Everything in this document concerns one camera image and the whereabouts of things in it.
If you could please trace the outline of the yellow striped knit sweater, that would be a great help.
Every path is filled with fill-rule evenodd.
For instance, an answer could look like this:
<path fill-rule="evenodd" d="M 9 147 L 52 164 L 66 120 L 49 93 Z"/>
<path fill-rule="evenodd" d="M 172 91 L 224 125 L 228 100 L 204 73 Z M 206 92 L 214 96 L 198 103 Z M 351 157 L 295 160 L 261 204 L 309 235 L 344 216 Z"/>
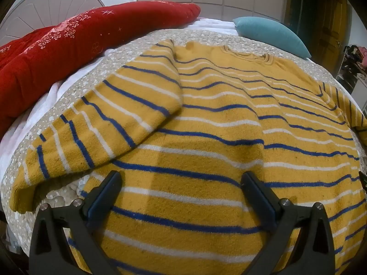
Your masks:
<path fill-rule="evenodd" d="M 278 197 L 324 204 L 340 274 L 366 231 L 358 143 L 361 111 L 293 62 L 164 40 L 32 142 L 9 206 L 29 212 L 38 186 L 74 174 L 89 174 L 87 194 L 120 171 L 99 238 L 122 274 L 240 274 L 266 237 L 240 188 L 252 171 Z"/>

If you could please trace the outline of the red patterned quilt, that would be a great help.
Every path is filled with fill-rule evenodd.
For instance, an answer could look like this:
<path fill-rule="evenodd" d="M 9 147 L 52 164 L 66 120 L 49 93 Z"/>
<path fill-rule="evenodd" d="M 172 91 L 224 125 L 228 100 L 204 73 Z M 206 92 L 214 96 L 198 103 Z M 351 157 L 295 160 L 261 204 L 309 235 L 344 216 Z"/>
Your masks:
<path fill-rule="evenodd" d="M 194 3 L 137 1 L 91 9 L 1 46 L 1 134 L 53 85 L 105 50 L 200 14 Z"/>

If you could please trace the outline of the white shelf unit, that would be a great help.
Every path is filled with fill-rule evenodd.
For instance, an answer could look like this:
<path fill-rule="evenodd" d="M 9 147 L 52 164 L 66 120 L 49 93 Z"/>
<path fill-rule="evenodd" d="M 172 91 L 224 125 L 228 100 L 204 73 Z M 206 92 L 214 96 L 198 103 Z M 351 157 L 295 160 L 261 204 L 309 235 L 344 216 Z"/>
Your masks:
<path fill-rule="evenodd" d="M 342 64 L 336 74 L 336 80 L 361 110 L 366 107 L 366 68 L 362 65 L 363 60 L 361 48 L 357 45 L 346 45 Z"/>

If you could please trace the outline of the teal pillow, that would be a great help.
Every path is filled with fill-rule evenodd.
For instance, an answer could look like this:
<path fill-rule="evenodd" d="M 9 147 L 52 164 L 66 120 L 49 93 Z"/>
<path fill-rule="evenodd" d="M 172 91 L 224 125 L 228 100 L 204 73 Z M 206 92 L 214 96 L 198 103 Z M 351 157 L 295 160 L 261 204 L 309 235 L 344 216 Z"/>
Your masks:
<path fill-rule="evenodd" d="M 300 58 L 311 58 L 303 41 L 288 27 L 263 17 L 237 17 L 233 20 L 239 36 L 280 48 Z"/>

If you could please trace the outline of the brown wooden door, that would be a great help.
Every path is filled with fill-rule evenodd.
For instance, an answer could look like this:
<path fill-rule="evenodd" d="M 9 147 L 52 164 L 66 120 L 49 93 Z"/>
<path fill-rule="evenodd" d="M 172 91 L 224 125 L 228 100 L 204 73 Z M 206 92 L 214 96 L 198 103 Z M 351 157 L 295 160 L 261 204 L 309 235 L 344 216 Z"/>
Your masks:
<path fill-rule="evenodd" d="M 349 22 L 347 0 L 286 0 L 283 23 L 332 75 L 341 65 Z"/>

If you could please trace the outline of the white bed headboard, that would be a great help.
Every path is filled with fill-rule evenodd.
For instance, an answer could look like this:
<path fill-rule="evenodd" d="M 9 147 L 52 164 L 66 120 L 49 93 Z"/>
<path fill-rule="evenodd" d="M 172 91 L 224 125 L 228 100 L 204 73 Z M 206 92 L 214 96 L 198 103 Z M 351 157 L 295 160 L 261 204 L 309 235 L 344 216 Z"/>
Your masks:
<path fill-rule="evenodd" d="M 101 0 L 21 0 L 1 22 L 1 45 L 103 6 Z"/>

